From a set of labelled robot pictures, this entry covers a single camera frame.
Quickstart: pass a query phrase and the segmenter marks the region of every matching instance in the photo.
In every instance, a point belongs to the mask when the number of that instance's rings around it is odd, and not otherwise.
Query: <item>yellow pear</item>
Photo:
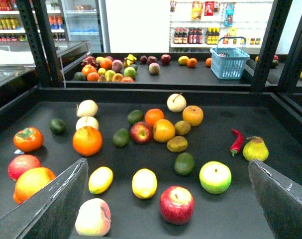
[[[250,141],[245,145],[242,151],[245,159],[247,159],[248,161],[252,161],[254,159],[265,161],[268,158],[269,151],[263,139],[257,136],[247,139],[250,139]]]

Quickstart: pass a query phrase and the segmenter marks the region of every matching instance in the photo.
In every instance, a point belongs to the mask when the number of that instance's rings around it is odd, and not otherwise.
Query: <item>refrigerator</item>
[[[92,52],[102,52],[99,8],[95,0],[59,0],[69,41],[89,41]]]

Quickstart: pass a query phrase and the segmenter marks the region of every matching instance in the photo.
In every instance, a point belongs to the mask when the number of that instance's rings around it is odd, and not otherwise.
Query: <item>snack package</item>
[[[214,8],[215,8],[215,1],[206,1],[205,2],[205,16],[213,16],[214,15]]]
[[[225,5],[225,26],[232,26],[232,19],[234,16],[235,3],[227,2]]]
[[[201,19],[203,6],[204,6],[203,2],[193,1],[192,15],[191,15],[192,20],[200,20]]]

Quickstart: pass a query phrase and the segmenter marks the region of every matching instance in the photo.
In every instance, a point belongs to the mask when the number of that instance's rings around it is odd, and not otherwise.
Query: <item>shopping basket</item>
[[[218,47],[224,38],[243,38],[244,44],[241,49],[234,47]],[[216,48],[211,48],[211,70],[221,80],[238,80],[250,56],[245,52],[246,39],[242,36],[227,36],[219,39]]]

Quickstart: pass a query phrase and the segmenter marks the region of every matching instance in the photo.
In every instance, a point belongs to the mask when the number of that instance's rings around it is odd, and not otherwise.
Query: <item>orange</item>
[[[98,81],[100,75],[97,72],[91,72],[87,75],[87,81]]]
[[[145,122],[153,127],[156,121],[164,119],[164,113],[160,109],[150,109],[145,114]]]
[[[211,67],[211,58],[206,59],[206,66]]]
[[[55,178],[55,174],[49,168],[29,169],[17,179],[13,193],[14,201],[17,204],[23,203]]]
[[[92,65],[85,65],[84,68],[82,68],[81,72],[87,76],[91,72],[97,72],[96,68],[93,67]]]
[[[190,123],[191,126],[198,126],[204,118],[204,112],[198,106],[187,106],[183,110],[183,120]]]
[[[195,67],[197,65],[197,60],[195,58],[191,58],[187,61],[188,67]]]
[[[153,126],[153,138],[161,143],[166,143],[175,136],[175,127],[167,119],[159,119]]]
[[[102,135],[99,130],[84,126],[77,130],[72,139],[73,148],[83,156],[92,156],[102,147]]]
[[[112,69],[112,60],[109,58],[103,58],[100,60],[100,67],[104,68],[106,71]]]

